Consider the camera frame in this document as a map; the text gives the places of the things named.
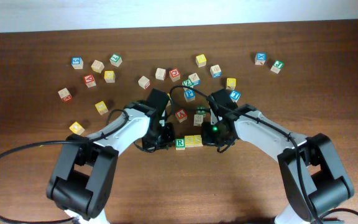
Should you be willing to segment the green R block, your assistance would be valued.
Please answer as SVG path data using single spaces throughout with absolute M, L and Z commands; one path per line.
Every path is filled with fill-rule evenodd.
M 175 139 L 175 149 L 176 150 L 185 150 L 185 139 L 184 138 L 178 138 Z

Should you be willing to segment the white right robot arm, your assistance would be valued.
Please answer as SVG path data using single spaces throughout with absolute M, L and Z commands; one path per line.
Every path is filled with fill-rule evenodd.
M 225 89 L 206 99 L 212 122 L 202 125 L 205 145 L 222 153 L 242 140 L 278 162 L 288 205 L 273 223 L 320 222 L 322 214 L 354 196 L 353 184 L 326 135 L 294 133 L 252 105 L 238 106 Z

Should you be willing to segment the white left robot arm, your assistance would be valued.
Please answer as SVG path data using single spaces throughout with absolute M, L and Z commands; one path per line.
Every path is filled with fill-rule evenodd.
M 103 129 L 72 134 L 62 147 L 46 195 L 74 223 L 107 223 L 104 207 L 111 193 L 118 157 L 136 140 L 146 153 L 168 149 L 174 138 L 165 108 L 169 96 L 157 89 L 146 100 L 129 103 Z

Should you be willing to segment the yellow S block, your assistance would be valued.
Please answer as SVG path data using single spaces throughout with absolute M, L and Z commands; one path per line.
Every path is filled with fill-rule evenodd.
M 185 147 L 194 147 L 194 146 L 195 146 L 195 137 L 185 136 Z
M 203 142 L 202 142 L 201 135 L 194 135 L 193 137 L 194 137 L 194 147 L 202 147 Z

